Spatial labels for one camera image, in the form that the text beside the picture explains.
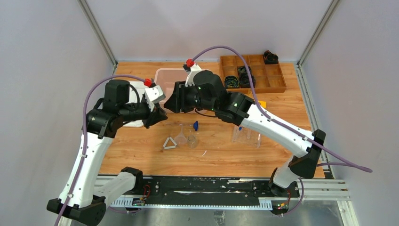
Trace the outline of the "yellow test tube rack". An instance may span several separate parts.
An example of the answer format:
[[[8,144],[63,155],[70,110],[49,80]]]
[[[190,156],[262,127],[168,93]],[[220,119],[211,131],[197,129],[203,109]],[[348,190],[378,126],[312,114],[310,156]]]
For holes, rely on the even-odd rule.
[[[262,108],[266,109],[267,103],[265,101],[258,101],[257,102]]]

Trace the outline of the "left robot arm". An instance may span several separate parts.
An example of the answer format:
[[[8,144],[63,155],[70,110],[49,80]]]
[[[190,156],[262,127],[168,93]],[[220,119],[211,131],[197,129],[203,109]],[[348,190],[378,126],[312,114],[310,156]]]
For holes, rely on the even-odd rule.
[[[60,195],[48,201],[47,210],[96,226],[103,219],[109,205],[125,192],[150,193],[144,184],[141,170],[125,167],[111,181],[95,187],[96,178],[105,154],[118,129],[132,121],[142,121],[146,128],[167,119],[160,101],[165,98],[162,88],[153,81],[141,80],[144,93],[131,103],[129,96],[137,89],[126,80],[103,80],[104,96],[92,110],[84,108],[82,137],[79,152],[70,177]]]

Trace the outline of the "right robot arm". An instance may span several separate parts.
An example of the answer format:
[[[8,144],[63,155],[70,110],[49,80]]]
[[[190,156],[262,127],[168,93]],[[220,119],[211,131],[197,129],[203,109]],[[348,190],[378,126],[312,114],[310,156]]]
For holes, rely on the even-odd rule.
[[[269,191],[282,196],[299,178],[315,176],[321,145],[326,134],[322,131],[302,130],[267,113],[257,102],[239,92],[229,92],[220,77],[209,70],[196,74],[190,85],[177,81],[164,107],[174,113],[207,110],[226,123],[244,127],[265,135],[288,149],[292,156],[276,168],[269,181]]]

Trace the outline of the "pink plastic bin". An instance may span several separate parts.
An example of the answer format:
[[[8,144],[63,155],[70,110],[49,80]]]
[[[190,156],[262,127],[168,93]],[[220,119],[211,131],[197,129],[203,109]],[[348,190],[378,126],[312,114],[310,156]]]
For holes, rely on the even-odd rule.
[[[182,81],[183,88],[185,88],[187,76],[188,73],[183,68],[160,68],[156,71],[154,82],[162,88],[166,96],[159,104],[166,113],[173,113],[171,110],[165,108],[164,104],[173,94],[175,82]]]

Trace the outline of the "white bin lid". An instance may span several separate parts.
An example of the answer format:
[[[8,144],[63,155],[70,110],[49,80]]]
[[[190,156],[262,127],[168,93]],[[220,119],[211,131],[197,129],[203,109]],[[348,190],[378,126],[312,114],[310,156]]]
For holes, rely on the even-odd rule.
[[[140,97],[140,101],[142,101],[143,99],[143,95],[144,95],[144,89],[146,88],[146,86],[144,85],[143,82],[141,81],[130,81],[129,82],[136,90],[137,93]],[[137,103],[137,95],[135,93],[134,90],[130,89],[130,94],[129,94],[129,101],[128,103]],[[137,121],[132,121],[129,122],[127,124],[124,125],[124,127],[130,127],[130,128],[140,128],[143,127],[144,123],[142,120],[137,120]]]

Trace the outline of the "white clay triangle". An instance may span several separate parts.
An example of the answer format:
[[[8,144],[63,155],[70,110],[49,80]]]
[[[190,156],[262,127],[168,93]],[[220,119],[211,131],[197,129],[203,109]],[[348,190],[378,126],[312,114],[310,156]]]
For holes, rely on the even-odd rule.
[[[176,147],[177,147],[177,143],[172,137],[167,137],[167,139],[165,140],[165,142],[163,143],[163,146],[162,146],[162,148],[164,150],[174,149]]]

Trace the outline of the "clear plastic funnel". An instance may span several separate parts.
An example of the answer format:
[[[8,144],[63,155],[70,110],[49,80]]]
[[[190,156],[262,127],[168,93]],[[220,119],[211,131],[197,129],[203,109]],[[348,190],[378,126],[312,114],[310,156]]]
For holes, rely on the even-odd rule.
[[[183,145],[187,144],[187,138],[184,135],[184,126],[183,125],[180,125],[180,132],[174,138],[174,141],[176,142],[177,146],[183,146]]]

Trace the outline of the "small glass beaker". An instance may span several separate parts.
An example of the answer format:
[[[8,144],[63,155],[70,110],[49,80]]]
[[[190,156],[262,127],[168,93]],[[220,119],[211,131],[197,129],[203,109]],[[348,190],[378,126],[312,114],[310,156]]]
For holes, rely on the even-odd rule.
[[[187,144],[190,148],[195,148],[198,145],[198,140],[194,135],[189,135],[187,137]]]

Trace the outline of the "clear plastic well plate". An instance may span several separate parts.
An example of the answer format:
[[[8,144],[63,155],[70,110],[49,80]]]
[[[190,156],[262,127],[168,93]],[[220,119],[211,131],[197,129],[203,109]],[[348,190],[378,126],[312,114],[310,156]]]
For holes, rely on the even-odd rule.
[[[259,148],[262,135],[254,130],[242,127],[241,135],[238,137],[238,126],[234,126],[231,141]]]

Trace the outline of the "wooden compartment tray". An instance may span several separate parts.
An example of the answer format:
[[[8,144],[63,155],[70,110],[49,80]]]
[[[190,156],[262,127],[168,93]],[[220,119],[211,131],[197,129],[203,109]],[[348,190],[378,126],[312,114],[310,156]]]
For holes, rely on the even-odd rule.
[[[255,93],[283,93],[286,83],[280,64],[266,65],[263,55],[243,55],[252,73]],[[220,57],[220,77],[228,91],[251,92],[244,62],[236,55]]]

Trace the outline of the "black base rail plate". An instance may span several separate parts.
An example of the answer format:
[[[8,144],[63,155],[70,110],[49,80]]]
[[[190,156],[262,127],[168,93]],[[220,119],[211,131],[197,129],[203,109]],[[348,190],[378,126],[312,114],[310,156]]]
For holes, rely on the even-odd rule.
[[[125,192],[111,207],[133,209],[277,210],[301,196],[298,183],[272,192],[268,178],[144,177],[143,187]]]

